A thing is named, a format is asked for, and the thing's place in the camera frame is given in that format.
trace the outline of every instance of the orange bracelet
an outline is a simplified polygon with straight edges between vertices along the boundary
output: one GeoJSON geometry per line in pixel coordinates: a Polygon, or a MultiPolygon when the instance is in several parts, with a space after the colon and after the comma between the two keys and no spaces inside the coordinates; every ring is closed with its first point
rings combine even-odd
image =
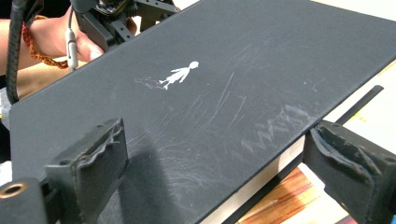
{"type": "MultiPolygon", "coordinates": [[[[45,16],[35,16],[35,20],[43,20],[46,19],[47,17],[45,16]]],[[[29,27],[25,26],[23,24],[22,27],[22,37],[23,37],[23,41],[26,44],[26,47],[30,50],[30,56],[34,59],[38,59],[41,62],[43,62],[44,64],[50,65],[50,66],[57,66],[61,69],[65,69],[68,67],[67,65],[67,60],[63,61],[63,62],[56,62],[53,59],[51,59],[48,56],[44,56],[41,53],[39,53],[36,49],[35,49],[35,45],[34,45],[34,40],[33,38],[30,36],[29,33],[29,27]]]]}

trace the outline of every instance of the white stick figure drawing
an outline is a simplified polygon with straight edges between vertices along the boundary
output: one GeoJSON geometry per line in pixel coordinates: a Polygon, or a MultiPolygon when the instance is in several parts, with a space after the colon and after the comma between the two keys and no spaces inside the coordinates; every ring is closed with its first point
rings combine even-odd
{"type": "Polygon", "coordinates": [[[172,70],[171,72],[175,72],[172,76],[167,77],[166,80],[161,81],[160,83],[163,84],[164,82],[167,82],[165,86],[163,86],[164,89],[168,90],[168,85],[173,84],[174,82],[179,81],[179,83],[182,83],[184,79],[187,77],[187,75],[190,72],[190,69],[194,69],[198,67],[198,62],[192,62],[190,63],[189,67],[184,67],[184,68],[178,68],[175,70],[172,70]]]}

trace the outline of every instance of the white scribbles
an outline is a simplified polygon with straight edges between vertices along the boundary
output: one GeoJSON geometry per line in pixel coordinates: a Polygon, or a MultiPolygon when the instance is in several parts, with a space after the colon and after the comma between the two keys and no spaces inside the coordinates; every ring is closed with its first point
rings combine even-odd
{"type": "Polygon", "coordinates": [[[179,80],[179,83],[182,83],[184,79],[186,79],[187,75],[189,74],[191,69],[198,67],[198,62],[190,63],[189,67],[178,68],[172,70],[171,72],[175,72],[172,76],[167,77],[165,80],[153,80],[151,77],[142,77],[137,78],[135,81],[143,83],[145,86],[149,87],[150,89],[162,89],[168,90],[169,84],[173,84],[179,80]]]}

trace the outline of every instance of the black board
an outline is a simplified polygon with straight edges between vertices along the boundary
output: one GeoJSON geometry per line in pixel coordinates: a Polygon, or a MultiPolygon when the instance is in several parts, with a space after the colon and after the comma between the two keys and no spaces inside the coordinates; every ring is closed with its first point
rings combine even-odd
{"type": "Polygon", "coordinates": [[[395,46],[396,22],[307,0],[200,1],[12,106],[13,177],[43,177],[93,126],[123,118],[132,165],[100,222],[202,221],[395,46]]]}

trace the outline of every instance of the dark gray surface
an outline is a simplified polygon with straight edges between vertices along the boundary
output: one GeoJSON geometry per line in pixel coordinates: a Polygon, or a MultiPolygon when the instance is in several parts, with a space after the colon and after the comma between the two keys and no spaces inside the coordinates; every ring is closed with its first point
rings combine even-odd
{"type": "Polygon", "coordinates": [[[196,222],[392,61],[394,46],[395,22],[318,3],[202,1],[15,104],[14,177],[42,176],[62,148],[121,117],[132,167],[101,220],[196,222]],[[168,91],[137,81],[192,61],[168,91]]]}

